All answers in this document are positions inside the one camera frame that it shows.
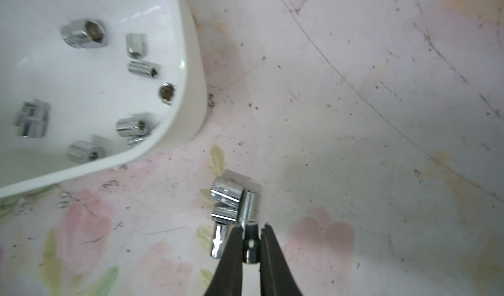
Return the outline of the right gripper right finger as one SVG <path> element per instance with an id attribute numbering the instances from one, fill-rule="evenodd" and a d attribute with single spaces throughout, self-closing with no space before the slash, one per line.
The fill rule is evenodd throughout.
<path id="1" fill-rule="evenodd" d="M 274 230 L 269 224 L 266 224 L 261 230 L 260 263 L 262 296 L 302 296 L 288 267 Z"/>

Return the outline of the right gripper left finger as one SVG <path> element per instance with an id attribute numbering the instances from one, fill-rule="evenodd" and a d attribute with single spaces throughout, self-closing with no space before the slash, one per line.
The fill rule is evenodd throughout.
<path id="1" fill-rule="evenodd" d="M 241 296 L 243 278 L 242 246 L 243 230 L 241 226 L 234 227 L 230 232 L 214 276 L 204 293 L 205 296 Z"/>

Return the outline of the long slim chrome socket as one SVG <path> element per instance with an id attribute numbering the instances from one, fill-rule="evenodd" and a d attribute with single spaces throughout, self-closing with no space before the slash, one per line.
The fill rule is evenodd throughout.
<path id="1" fill-rule="evenodd" d="M 259 224 L 256 219 L 257 193 L 245 189 L 238 212 L 238 223 L 243 230 L 242 260 L 246 264 L 260 261 Z"/>

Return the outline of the big chrome socket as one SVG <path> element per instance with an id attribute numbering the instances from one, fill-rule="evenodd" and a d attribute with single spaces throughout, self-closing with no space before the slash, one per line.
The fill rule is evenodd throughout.
<path id="1" fill-rule="evenodd" d="M 210 189 L 210 197 L 213 201 L 238 209 L 245 188 L 231 180 L 217 177 Z"/>

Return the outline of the medium chrome socket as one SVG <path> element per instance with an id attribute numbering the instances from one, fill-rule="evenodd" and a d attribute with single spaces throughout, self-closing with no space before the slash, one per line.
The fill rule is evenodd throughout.
<path id="1" fill-rule="evenodd" d="M 162 103 L 170 106 L 174 102 L 176 92 L 177 87 L 172 83 L 163 83 L 158 89 L 157 95 Z"/>

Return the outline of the chrome socket hex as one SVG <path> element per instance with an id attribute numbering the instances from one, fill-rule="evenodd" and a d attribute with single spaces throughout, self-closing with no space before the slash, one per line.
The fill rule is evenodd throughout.
<path id="1" fill-rule="evenodd" d="M 127 64 L 127 71 L 130 74 L 148 79 L 157 79 L 161 66 L 152 62 L 130 61 Z"/>

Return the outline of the white plastic storage box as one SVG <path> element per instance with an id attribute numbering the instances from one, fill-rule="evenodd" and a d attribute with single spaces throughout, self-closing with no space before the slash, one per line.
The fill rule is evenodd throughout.
<path id="1" fill-rule="evenodd" d="M 75 49 L 62 25 L 103 22 L 108 44 Z M 144 33 L 146 55 L 127 55 L 125 35 Z M 159 64 L 157 79 L 130 74 L 130 61 Z M 158 89 L 172 83 L 172 105 Z M 43 138 L 17 136 L 14 119 L 25 101 L 50 104 Z M 9 197 L 128 163 L 159 142 L 176 148 L 199 131 L 207 90 L 196 28 L 185 0 L 1 0 L 1 196 Z M 128 148 L 116 122 L 146 118 L 151 132 Z M 76 141 L 102 146 L 106 157 L 77 164 Z"/>

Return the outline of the short chrome socket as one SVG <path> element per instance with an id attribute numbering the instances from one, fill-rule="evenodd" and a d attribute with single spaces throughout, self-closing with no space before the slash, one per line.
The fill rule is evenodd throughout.
<path id="1" fill-rule="evenodd" d="M 142 59 L 146 55 L 146 35 L 128 33 L 125 35 L 127 55 L 132 59 Z"/>

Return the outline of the chrome socket large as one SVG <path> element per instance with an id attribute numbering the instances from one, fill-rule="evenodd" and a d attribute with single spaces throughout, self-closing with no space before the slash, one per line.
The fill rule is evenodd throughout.
<path id="1" fill-rule="evenodd" d="M 82 18 L 62 25 L 63 41 L 75 49 L 98 49 L 108 44 L 106 28 L 100 20 Z"/>

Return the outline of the small chrome socket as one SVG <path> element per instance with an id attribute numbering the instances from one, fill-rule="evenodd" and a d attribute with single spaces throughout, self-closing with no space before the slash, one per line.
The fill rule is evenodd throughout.
<path id="1" fill-rule="evenodd" d="M 129 137 L 126 146 L 132 148 L 144 141 L 144 137 Z"/>

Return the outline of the chrome socket pile front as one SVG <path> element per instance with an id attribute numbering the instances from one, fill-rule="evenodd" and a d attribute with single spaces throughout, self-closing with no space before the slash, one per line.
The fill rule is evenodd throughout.
<path id="1" fill-rule="evenodd" d="M 227 225 L 219 222 L 215 223 L 211 239 L 210 256 L 212 258 L 220 259 L 222 257 L 227 244 L 229 234 L 232 229 L 233 229 L 232 225 Z"/>

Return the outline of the chrome socket in pile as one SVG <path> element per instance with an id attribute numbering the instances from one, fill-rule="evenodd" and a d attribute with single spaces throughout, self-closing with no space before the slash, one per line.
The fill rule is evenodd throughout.
<path id="1" fill-rule="evenodd" d="M 211 212 L 211 218 L 220 224 L 233 225 L 238 219 L 238 210 L 226 204 L 216 203 Z"/>

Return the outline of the chrome socket on mat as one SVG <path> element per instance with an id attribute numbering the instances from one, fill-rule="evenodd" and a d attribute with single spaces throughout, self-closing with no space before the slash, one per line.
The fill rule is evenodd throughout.
<path id="1" fill-rule="evenodd" d="M 71 162 L 84 164 L 105 158 L 106 150 L 90 142 L 76 141 L 68 147 L 66 156 Z"/>

